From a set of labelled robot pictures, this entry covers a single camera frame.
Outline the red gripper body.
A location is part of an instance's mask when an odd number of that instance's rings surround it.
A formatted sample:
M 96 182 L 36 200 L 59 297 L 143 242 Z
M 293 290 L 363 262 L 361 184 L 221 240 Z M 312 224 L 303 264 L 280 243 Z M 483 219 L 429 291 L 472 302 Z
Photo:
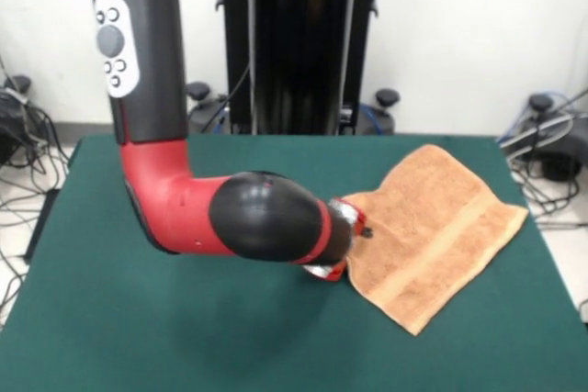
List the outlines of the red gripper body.
M 345 271 L 347 255 L 367 225 L 367 218 L 358 207 L 340 198 L 332 198 L 326 207 L 331 221 L 327 242 L 303 269 L 322 280 L 336 282 Z

